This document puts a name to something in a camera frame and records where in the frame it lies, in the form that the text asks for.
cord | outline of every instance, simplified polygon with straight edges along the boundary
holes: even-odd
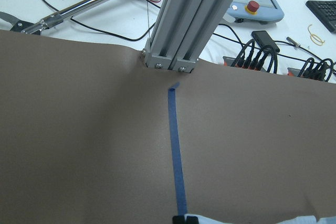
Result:
[[[250,45],[250,44],[255,44],[254,39],[250,39],[245,45],[243,45],[243,48],[240,50],[239,54],[237,55],[236,59],[232,62],[231,67],[236,66],[236,63],[240,60],[240,59],[244,59],[244,55],[243,53],[245,52],[246,48]]]
[[[55,11],[59,11],[57,8],[53,7],[50,3],[48,3],[46,0],[42,0],[43,3],[45,3],[47,6],[49,6],[51,9],[55,10]],[[122,35],[119,35],[119,34],[115,34],[115,33],[111,33],[109,31],[105,31],[105,30],[101,30],[101,29],[97,29],[97,28],[94,28],[94,27],[91,27],[91,26],[88,26],[84,23],[81,23],[73,18],[70,19],[71,21],[75,22],[76,24],[80,25],[80,26],[83,26],[85,28],[88,28],[90,30],[94,30],[94,31],[98,31],[100,33],[103,33],[103,34],[107,34],[107,35],[110,35],[110,36],[114,36],[114,37],[117,37],[117,38],[120,38],[120,39],[124,39],[124,40],[127,40],[127,41],[132,41],[132,42],[135,42],[135,41],[139,41],[141,39],[143,39],[148,33],[149,31],[154,27],[155,23],[150,27],[148,28],[148,30],[142,35],[140,36],[139,38],[136,38],[136,39],[133,39],[133,38],[129,38],[129,37],[125,37],[125,36],[122,36]]]
[[[276,53],[275,53],[275,51],[274,51],[274,49],[273,49],[272,46],[270,46],[270,45],[265,45],[265,46],[263,46],[263,47],[259,50],[259,52],[257,53],[257,56],[255,57],[255,61],[257,61],[257,60],[259,59],[260,55],[262,54],[262,52],[263,52],[265,49],[267,49],[267,51],[264,52],[263,57],[262,57],[262,58],[258,61],[258,63],[256,64],[256,66],[255,66],[255,70],[260,71],[261,68],[262,68],[263,65],[264,65],[264,62],[265,62],[267,56],[268,56],[269,54],[271,54],[271,57],[272,57],[272,59],[274,60],[274,71],[273,71],[273,73],[277,73],[277,69],[278,69],[278,60],[277,60]],[[268,69],[267,69],[268,72],[270,72],[270,69],[271,69],[271,67],[272,67],[272,64],[273,64],[273,61],[271,60],[269,66],[268,66]]]
[[[330,78],[331,78],[331,75],[332,75],[333,71],[335,71],[335,70],[333,69],[334,62],[333,62],[333,60],[330,59],[330,58],[321,60],[321,62],[319,62],[319,64],[322,66],[322,64],[323,64],[324,62],[326,62],[326,61],[329,61],[329,62],[330,62],[330,66],[327,66],[327,68],[326,68],[326,70],[327,70],[327,69],[330,69],[329,74],[328,74],[328,77],[326,78],[326,82],[328,82],[328,81],[330,80]]]
[[[310,57],[306,60],[306,62],[303,64],[299,74],[298,74],[298,77],[301,77],[301,75],[303,74],[303,72],[306,72],[306,71],[311,71],[313,66],[314,66],[314,58]]]
[[[239,39],[239,40],[240,40],[240,42],[239,42],[239,41],[236,41],[236,40],[227,38],[227,37],[225,37],[225,36],[223,36],[223,35],[220,35],[220,34],[217,34],[217,33],[213,33],[213,35],[215,35],[215,36],[217,36],[217,37],[220,37],[220,38],[223,38],[223,39],[226,39],[226,40],[229,40],[229,41],[232,41],[232,42],[234,42],[234,43],[238,43],[238,44],[243,44],[243,45],[244,45],[244,43],[242,43],[240,39]],[[289,42],[282,41],[282,40],[275,40],[274,42],[275,42],[275,43],[283,43],[283,44],[286,44],[286,45],[295,47],[294,44],[291,44],[291,43],[289,43]],[[299,48],[300,48],[301,50],[307,52],[308,54],[312,55],[313,57],[315,57],[315,58],[318,59],[319,61],[322,61],[322,59],[321,59],[320,57],[318,57],[317,55],[315,55],[315,54],[312,53],[311,51],[307,50],[306,48],[303,48],[303,47],[301,47],[301,46],[300,46]],[[287,56],[287,55],[283,55],[283,54],[277,54],[277,56],[281,56],[281,57],[288,58],[288,59],[292,59],[292,60],[297,60],[297,61],[306,62],[306,60],[302,60],[302,59],[299,59],[299,58],[295,58],[295,57],[291,57],[291,56]],[[336,76],[336,70],[333,69],[333,68],[331,68],[331,67],[329,67],[329,68],[331,69],[332,74],[334,74],[334,75]]]
[[[229,25],[227,24],[223,24],[223,23],[219,23],[218,24],[219,26],[226,26],[227,28],[229,28],[231,30],[231,32],[236,36],[237,40],[239,41],[240,45],[242,46],[242,48],[244,47],[244,44],[242,43],[242,41],[240,40],[239,36],[236,34],[236,32],[233,30],[232,27],[230,27]]]
[[[286,44],[286,45],[288,45],[288,46],[295,47],[294,44],[289,43],[289,42],[287,42],[287,41],[275,40],[274,42],[284,43],[284,44]],[[319,60],[320,62],[323,61],[320,57],[318,57],[317,55],[315,55],[315,54],[312,53],[311,51],[307,50],[306,48],[303,48],[303,47],[301,47],[301,46],[299,46],[298,48],[300,48],[301,50],[303,50],[303,51],[307,52],[308,54],[312,55],[314,58],[316,58],[316,59]],[[326,59],[326,60],[329,61],[329,62],[331,62],[332,65],[331,65],[330,70],[331,70],[331,72],[336,76],[336,70],[333,68],[333,66],[334,66],[336,63],[334,63],[331,59]]]

cable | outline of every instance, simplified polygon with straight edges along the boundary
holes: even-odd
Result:
[[[242,43],[242,41],[240,40],[239,36],[236,34],[236,32],[233,30],[232,27],[230,27],[229,25],[227,24],[223,24],[223,23],[219,23],[218,24],[219,26],[226,26],[227,28],[229,28],[231,30],[231,32],[236,36],[237,40],[239,41],[240,45],[242,46],[242,48],[244,47],[244,44]]]
[[[251,61],[252,61],[252,56],[254,54],[254,49],[255,49],[255,41],[253,41],[252,45],[251,45],[251,50],[250,50],[250,53],[248,54],[246,60],[244,61],[244,64],[243,64],[243,68],[248,68],[251,64]]]
[[[298,77],[301,77],[301,75],[302,75],[304,72],[306,73],[306,71],[308,71],[308,72],[311,71],[312,68],[313,68],[313,66],[314,66],[314,63],[315,63],[314,58],[312,58],[312,57],[308,58],[308,59],[306,60],[306,62],[303,64],[303,66],[302,66],[302,68],[301,68],[301,70],[300,70],[300,72],[299,72],[299,74],[298,74]]]
[[[50,3],[48,3],[46,0],[42,0],[43,3],[45,3],[47,6],[49,6],[51,9],[55,10],[55,11],[59,11],[57,8],[53,7]],[[125,36],[122,36],[122,35],[119,35],[119,34],[115,34],[115,33],[111,33],[109,31],[105,31],[105,30],[101,30],[101,29],[97,29],[97,28],[94,28],[94,27],[91,27],[91,26],[88,26],[84,23],[81,23],[73,18],[71,18],[70,20],[72,20],[73,22],[75,22],[76,24],[80,25],[80,26],[83,26],[85,28],[88,28],[88,29],[91,29],[91,30],[94,30],[94,31],[98,31],[100,33],[103,33],[103,34],[107,34],[107,35],[110,35],[110,36],[114,36],[114,37],[117,37],[117,38],[120,38],[120,39],[124,39],[124,40],[127,40],[127,41],[132,41],[132,42],[135,42],[135,41],[139,41],[141,39],[143,39],[148,33],[149,31],[154,27],[155,23],[150,27],[148,28],[148,30],[143,34],[141,35],[139,38],[136,38],[136,39],[132,39],[132,38],[128,38],[128,37],[125,37]]]
[[[236,41],[236,40],[233,40],[233,39],[230,39],[230,38],[227,38],[223,35],[220,35],[220,34],[217,34],[217,33],[213,33],[213,35],[217,36],[217,37],[220,37],[220,38],[223,38],[223,39],[226,39],[226,40],[229,40],[229,41],[232,41],[234,43],[238,43],[240,44],[239,41]],[[287,42],[287,41],[282,41],[282,40],[275,40],[274,41],[275,43],[283,43],[283,44],[286,44],[286,45],[289,45],[289,46],[292,46],[292,47],[295,47],[295,45]],[[303,48],[303,47],[299,47],[301,50],[307,52],[308,54],[312,55],[313,57],[315,57],[316,59],[318,59],[319,61],[322,61],[322,59],[320,57],[318,57],[317,55],[315,55],[314,53],[312,53],[311,51],[307,50],[306,48]],[[287,55],[283,55],[283,54],[277,54],[277,56],[281,56],[281,57],[284,57],[284,58],[288,58],[288,59],[292,59],[292,60],[297,60],[297,61],[302,61],[302,62],[305,62],[306,60],[302,60],[302,59],[299,59],[299,58],[295,58],[295,57],[292,57],[292,56],[287,56]],[[332,69],[331,71],[335,76],[336,76],[336,70],[335,69]]]
[[[326,61],[329,61],[329,62],[330,62],[330,66],[327,66],[327,68],[326,68],[326,69],[330,69],[329,74],[328,74],[328,77],[326,78],[326,82],[328,82],[328,81],[330,80],[330,78],[331,78],[331,75],[332,75],[333,71],[335,71],[335,70],[333,69],[334,62],[333,62],[332,59],[330,59],[330,58],[321,60],[321,62],[320,62],[319,64],[322,65],[322,64],[323,64],[324,62],[326,62]]]
[[[271,72],[273,62],[274,62],[274,59],[273,59],[273,57],[271,57],[271,60],[270,60],[269,65],[268,65],[268,68],[266,70],[267,73]]]
[[[292,47],[295,47],[294,44],[292,43],[288,43],[287,41],[282,41],[282,40],[275,40],[274,42],[277,42],[277,43],[284,43],[288,46],[292,46]],[[301,46],[299,46],[298,48],[300,48],[301,50],[307,52],[308,54],[312,55],[314,58],[316,58],[317,60],[319,60],[320,62],[323,61],[320,57],[318,57],[317,55],[315,55],[314,53],[312,53],[311,51],[307,50],[306,48],[303,48]],[[330,68],[331,72],[336,76],[336,70],[333,68],[333,66],[335,65],[335,63],[331,60],[330,62],[332,62],[332,68]]]
[[[272,58],[273,58],[273,60],[274,60],[274,71],[273,71],[273,73],[277,73],[277,69],[278,69],[278,60],[277,60],[276,53],[275,53],[273,47],[270,46],[270,45],[265,45],[265,46],[263,46],[263,47],[259,50],[259,52],[257,53],[257,56],[255,57],[255,61],[257,61],[257,60],[259,59],[259,57],[260,57],[260,55],[261,55],[262,52],[264,52],[264,55],[263,55],[263,57],[258,61],[258,63],[256,64],[256,66],[255,66],[255,70],[260,71],[261,68],[262,68],[263,65],[264,65],[264,62],[265,62],[267,56],[268,56],[269,54],[271,54],[271,56],[272,56]],[[271,63],[273,63],[273,62],[272,62],[272,61],[270,62],[270,65],[269,65],[269,67],[268,67],[268,70],[269,70],[269,71],[270,71],[270,68],[272,67]]]
[[[240,50],[239,54],[237,55],[236,59],[232,62],[231,67],[236,66],[236,63],[240,60],[240,59],[244,59],[244,55],[243,53],[245,52],[246,48],[250,45],[253,44],[254,45],[254,39],[250,39],[244,46],[243,48]]]

metal bracket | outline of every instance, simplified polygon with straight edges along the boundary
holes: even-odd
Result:
[[[164,0],[145,64],[190,73],[232,0]]]
[[[13,16],[11,14],[8,14],[8,13],[4,13],[4,12],[0,12],[0,19],[6,21],[8,23],[11,23],[11,25],[13,26],[10,29],[11,31],[21,32],[22,29],[25,29],[25,28],[27,28],[27,27],[29,27],[29,26],[31,26],[33,24],[31,22],[20,20],[17,17],[15,17],[15,16]],[[41,35],[41,32],[40,31],[36,31],[36,32],[34,32],[34,34]]]

white table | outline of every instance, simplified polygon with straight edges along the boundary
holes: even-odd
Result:
[[[47,0],[58,9],[63,9],[81,0]],[[230,24],[243,42],[251,39],[253,30],[266,30],[274,40],[286,40],[289,36],[320,58],[331,58],[336,61],[334,48],[336,35],[331,34],[309,11],[307,0],[277,0],[285,12],[283,20],[276,24],[261,25],[256,22]],[[0,11],[10,13],[22,20],[37,22],[51,13],[51,10],[41,0],[0,0]],[[77,20],[95,28],[111,31],[126,37],[140,37],[157,17],[159,10],[144,0],[110,0],[84,14]],[[313,24],[311,30],[325,40],[323,46],[317,46],[310,40],[307,27]],[[9,23],[0,21],[0,29],[10,29]],[[226,27],[218,27],[217,33],[235,39]],[[148,38],[129,42],[80,27],[73,22],[65,22],[55,28],[43,32],[44,36],[104,44],[119,44],[141,50]],[[282,54],[296,58],[307,59],[309,54],[290,46],[280,45]],[[201,54],[201,58],[213,63],[223,64],[223,56],[235,57],[240,51],[240,45],[213,36]],[[279,57],[279,74],[287,74],[287,67],[300,69],[303,62]],[[333,76],[330,82],[336,83]]]

gray device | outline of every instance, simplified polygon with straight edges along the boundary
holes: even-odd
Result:
[[[246,11],[246,6],[250,1],[256,1],[260,5],[254,14]],[[226,13],[234,17],[237,23],[247,20],[262,24],[275,23],[285,16],[276,0],[233,0]]]
[[[259,47],[271,46],[275,52],[280,52],[280,48],[275,44],[274,40],[269,36],[266,31],[253,31],[251,36],[259,45]]]

